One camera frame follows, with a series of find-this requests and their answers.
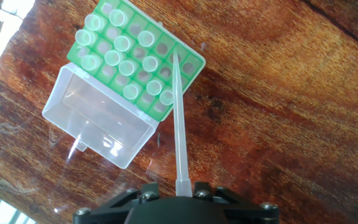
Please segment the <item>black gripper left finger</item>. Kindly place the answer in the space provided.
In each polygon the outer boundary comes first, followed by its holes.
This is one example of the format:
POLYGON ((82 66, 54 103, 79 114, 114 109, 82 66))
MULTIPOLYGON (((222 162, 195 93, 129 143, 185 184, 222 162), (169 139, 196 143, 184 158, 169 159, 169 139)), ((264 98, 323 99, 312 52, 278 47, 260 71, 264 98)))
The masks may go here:
POLYGON ((73 224, 124 223, 130 211, 143 203, 159 199, 158 183, 128 189, 95 209, 79 208, 73 214, 73 224))

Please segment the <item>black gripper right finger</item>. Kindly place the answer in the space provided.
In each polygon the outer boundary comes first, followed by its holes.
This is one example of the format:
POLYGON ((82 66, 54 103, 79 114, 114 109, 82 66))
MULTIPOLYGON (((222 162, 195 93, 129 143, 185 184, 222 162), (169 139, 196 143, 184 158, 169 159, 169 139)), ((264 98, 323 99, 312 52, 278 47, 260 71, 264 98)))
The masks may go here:
POLYGON ((226 187, 212 188, 208 182, 198 181, 194 185, 193 198, 217 206, 229 223, 280 223, 277 205, 270 202, 255 204, 226 187))

